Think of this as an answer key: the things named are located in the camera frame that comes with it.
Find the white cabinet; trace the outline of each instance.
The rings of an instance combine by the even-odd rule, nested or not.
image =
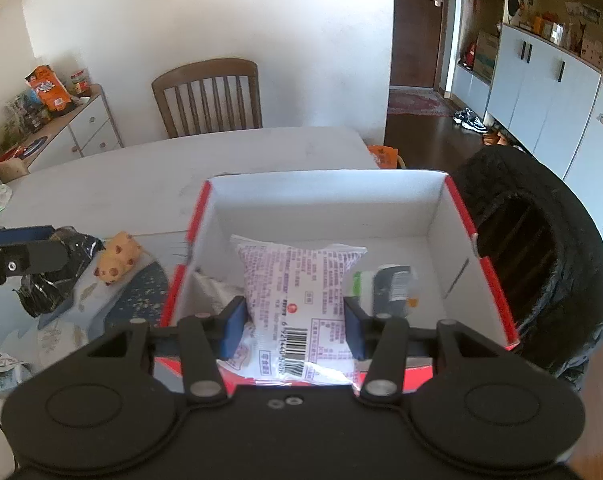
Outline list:
[[[69,127],[61,130],[28,167],[30,172],[81,158],[81,151]]]
[[[593,108],[600,75],[598,72],[563,54],[563,67],[555,83],[552,101],[548,108],[543,134],[539,136],[533,155],[564,178],[575,155]]]
[[[557,87],[562,52],[548,43],[528,37],[525,59],[525,75],[508,130],[532,152]]]
[[[595,101],[599,73],[504,25],[488,112],[563,178]]]
[[[99,128],[104,126],[108,120],[108,112],[105,108],[102,96],[97,97],[70,123],[70,129],[75,136],[76,143],[83,148]]]
[[[483,118],[488,105],[490,85],[462,66],[455,68],[453,94]]]
[[[525,32],[502,27],[488,112],[506,128],[510,126],[517,104],[530,44],[530,36]]]
[[[81,151],[84,156],[90,156],[110,152],[118,148],[121,148],[121,144],[119,144],[119,140],[114,133],[112,123],[107,121]]]
[[[565,183],[581,200],[595,224],[603,228],[603,83],[584,138],[575,154]]]

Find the orange bag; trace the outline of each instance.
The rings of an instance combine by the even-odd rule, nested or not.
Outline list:
[[[368,146],[368,151],[373,154],[377,166],[382,170],[396,170],[399,150],[389,146]]]
[[[25,80],[53,117],[65,115],[75,109],[76,105],[66,87],[49,65],[39,65]]]

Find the black plastic bag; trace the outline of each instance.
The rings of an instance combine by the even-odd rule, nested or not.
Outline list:
[[[76,280],[86,270],[95,254],[104,248],[102,241],[90,235],[78,233],[73,227],[57,229],[50,240],[58,240],[66,246],[68,262],[61,270],[42,272],[22,277],[22,284],[15,292],[22,307],[32,317],[53,312],[61,303],[72,297]]]

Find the shoe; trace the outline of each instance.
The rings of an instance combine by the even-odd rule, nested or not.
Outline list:
[[[473,132],[477,132],[478,134],[487,134],[488,127],[484,126],[484,123],[479,116],[475,112],[470,112],[470,114],[466,114],[466,117],[461,120],[461,127],[464,130],[472,130]]]
[[[463,110],[457,110],[453,115],[453,121],[455,124],[461,124],[461,122],[466,118],[468,112],[472,112],[470,108],[464,108]]]

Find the cheese plush toy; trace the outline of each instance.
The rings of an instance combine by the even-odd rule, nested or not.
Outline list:
[[[105,244],[105,250],[99,254],[99,262],[94,275],[106,285],[118,282],[131,270],[143,248],[126,231],[117,233]]]

